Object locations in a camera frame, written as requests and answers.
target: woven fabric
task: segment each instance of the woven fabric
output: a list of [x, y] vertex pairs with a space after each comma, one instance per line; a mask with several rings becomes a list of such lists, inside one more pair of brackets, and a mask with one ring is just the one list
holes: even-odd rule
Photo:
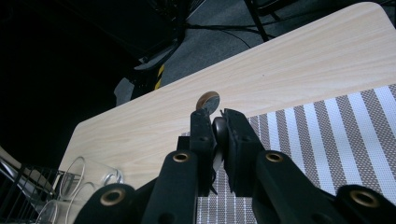
[[[396, 204], [396, 84], [248, 118], [265, 149], [289, 155], [318, 188], [374, 189]], [[256, 223], [221, 167], [218, 195], [198, 198], [197, 223]]]

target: wooden tabletop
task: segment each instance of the wooden tabletop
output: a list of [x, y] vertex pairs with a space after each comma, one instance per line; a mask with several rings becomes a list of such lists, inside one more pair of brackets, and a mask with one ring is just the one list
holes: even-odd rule
[[190, 114], [207, 91], [219, 93], [218, 110], [251, 117], [393, 83], [395, 29], [381, 6], [360, 3], [81, 122], [60, 170], [83, 156], [143, 186], [190, 130]]

